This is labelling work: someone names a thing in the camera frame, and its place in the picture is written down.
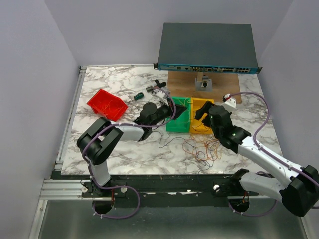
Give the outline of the green plastic bin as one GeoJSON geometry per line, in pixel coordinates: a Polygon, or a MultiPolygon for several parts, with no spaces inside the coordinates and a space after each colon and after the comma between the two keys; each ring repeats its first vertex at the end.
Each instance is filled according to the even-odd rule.
{"type": "Polygon", "coordinates": [[[167,132],[189,133],[191,124],[191,97],[173,97],[176,105],[183,105],[186,110],[176,119],[166,125],[167,132]]]}

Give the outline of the yellow plastic bin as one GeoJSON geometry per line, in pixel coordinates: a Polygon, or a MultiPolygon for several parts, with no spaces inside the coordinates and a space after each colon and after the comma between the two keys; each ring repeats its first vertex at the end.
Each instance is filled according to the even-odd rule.
{"type": "Polygon", "coordinates": [[[206,101],[211,101],[214,103],[214,99],[205,99],[205,98],[191,98],[191,124],[189,133],[191,134],[209,134],[212,135],[212,130],[209,127],[206,127],[202,121],[204,120],[207,114],[204,114],[200,120],[195,119],[196,111],[200,109],[206,101]]]}

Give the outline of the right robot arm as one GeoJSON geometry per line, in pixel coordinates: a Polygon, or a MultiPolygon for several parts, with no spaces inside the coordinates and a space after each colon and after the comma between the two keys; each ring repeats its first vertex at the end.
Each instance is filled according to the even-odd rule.
{"type": "Polygon", "coordinates": [[[231,112],[236,107],[229,98],[221,105],[206,101],[195,112],[195,119],[211,128],[214,137],[227,149],[240,154],[271,174],[270,178],[258,176],[248,170],[239,170],[229,183],[230,191],[241,195],[256,192],[281,202],[298,217],[303,217],[319,200],[319,173],[308,165],[295,164],[253,138],[251,133],[233,125],[231,112]]]}

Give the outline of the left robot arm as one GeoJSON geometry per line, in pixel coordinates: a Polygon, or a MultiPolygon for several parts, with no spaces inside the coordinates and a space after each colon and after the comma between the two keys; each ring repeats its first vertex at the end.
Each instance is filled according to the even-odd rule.
{"type": "Polygon", "coordinates": [[[98,118],[77,140],[94,182],[94,192],[100,197],[110,193],[107,159],[118,142],[143,141],[154,127],[163,125],[165,119],[175,120],[186,110],[186,106],[172,102],[159,108],[154,103],[146,103],[133,123],[114,123],[105,117],[98,118]]]}

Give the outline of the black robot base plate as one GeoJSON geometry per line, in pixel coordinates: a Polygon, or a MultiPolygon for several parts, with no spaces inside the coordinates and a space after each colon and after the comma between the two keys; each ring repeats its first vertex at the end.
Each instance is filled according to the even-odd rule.
{"type": "Polygon", "coordinates": [[[265,196],[244,191],[231,174],[204,175],[113,175],[100,189],[87,175],[63,176],[54,171],[56,199],[83,199],[98,212],[119,208],[227,207],[247,210],[265,196]]]}

